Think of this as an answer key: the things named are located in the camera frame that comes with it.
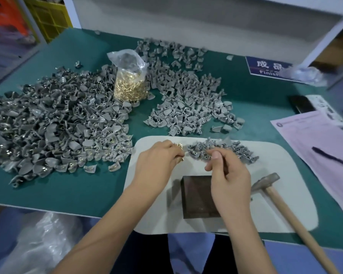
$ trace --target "crumpled plastic bag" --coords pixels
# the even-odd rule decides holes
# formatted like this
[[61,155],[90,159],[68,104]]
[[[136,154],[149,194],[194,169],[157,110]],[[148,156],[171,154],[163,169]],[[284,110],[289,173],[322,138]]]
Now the crumpled plastic bag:
[[49,274],[82,236],[83,227],[76,216],[28,213],[0,274]]
[[300,65],[294,65],[288,68],[282,68],[277,74],[280,77],[300,81],[315,87],[328,86],[328,82],[324,78],[323,73],[313,66],[302,67]]
[[125,49],[107,53],[110,61],[117,66],[114,97],[120,101],[139,101],[147,97],[145,79],[148,63],[134,50]]

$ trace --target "red object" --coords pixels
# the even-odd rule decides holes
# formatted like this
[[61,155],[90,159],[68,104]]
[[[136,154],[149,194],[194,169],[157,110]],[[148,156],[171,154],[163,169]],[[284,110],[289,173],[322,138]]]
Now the red object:
[[23,35],[28,36],[27,24],[14,0],[0,0],[0,26],[14,26]]

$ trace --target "hammer head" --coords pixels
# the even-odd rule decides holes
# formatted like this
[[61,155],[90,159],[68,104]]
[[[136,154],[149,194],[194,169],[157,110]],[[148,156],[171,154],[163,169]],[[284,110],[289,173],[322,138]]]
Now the hammer head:
[[279,180],[279,175],[277,173],[269,174],[268,176],[261,178],[255,184],[253,184],[252,191],[256,191],[259,189],[266,189],[277,180]]

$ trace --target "pink paper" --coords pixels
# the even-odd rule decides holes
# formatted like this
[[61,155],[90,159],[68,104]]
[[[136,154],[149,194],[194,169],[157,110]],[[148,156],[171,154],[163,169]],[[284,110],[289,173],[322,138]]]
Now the pink paper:
[[343,210],[343,164],[311,149],[318,147],[343,160],[343,130],[331,124],[318,111],[273,120],[271,123]]

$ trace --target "brown rectangular block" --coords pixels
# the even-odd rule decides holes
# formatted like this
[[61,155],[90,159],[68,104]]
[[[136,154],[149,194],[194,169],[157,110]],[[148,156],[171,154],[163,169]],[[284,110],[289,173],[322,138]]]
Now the brown rectangular block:
[[184,176],[181,193],[184,219],[220,217],[211,195],[211,176]]

